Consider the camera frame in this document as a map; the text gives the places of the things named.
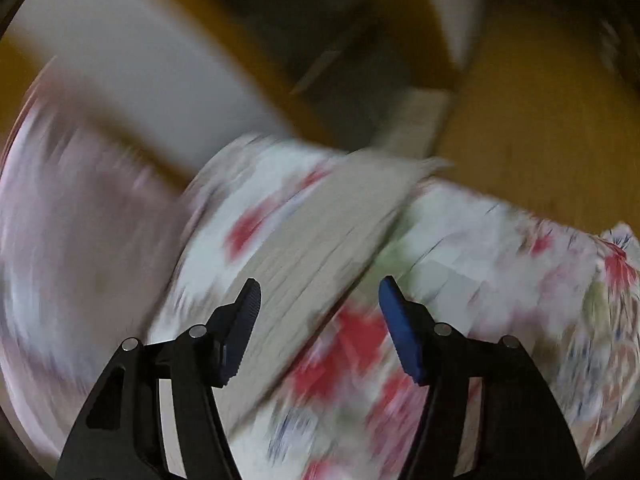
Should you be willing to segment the beige cable knit sweater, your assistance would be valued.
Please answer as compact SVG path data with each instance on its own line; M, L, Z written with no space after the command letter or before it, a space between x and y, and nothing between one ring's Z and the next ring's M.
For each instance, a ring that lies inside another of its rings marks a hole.
M260 245L230 290L254 278L262 306L239 373L216 392L233 432L270 395L360 279L416 185L446 162L361 150L342 158Z

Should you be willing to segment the lavender print right pillow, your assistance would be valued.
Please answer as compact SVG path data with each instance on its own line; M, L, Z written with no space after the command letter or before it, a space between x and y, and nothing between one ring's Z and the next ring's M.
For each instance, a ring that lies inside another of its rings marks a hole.
M1 165L1 375L46 468L120 342L142 336L200 212L47 66Z

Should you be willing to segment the wooden headboard frame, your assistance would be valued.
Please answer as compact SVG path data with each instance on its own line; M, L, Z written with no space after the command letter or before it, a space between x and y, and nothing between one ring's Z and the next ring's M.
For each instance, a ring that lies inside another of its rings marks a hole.
M599 50L502 0L1 0L1 119L57 60L181 183L244 133L381 140L594 233L639 223L639 97Z

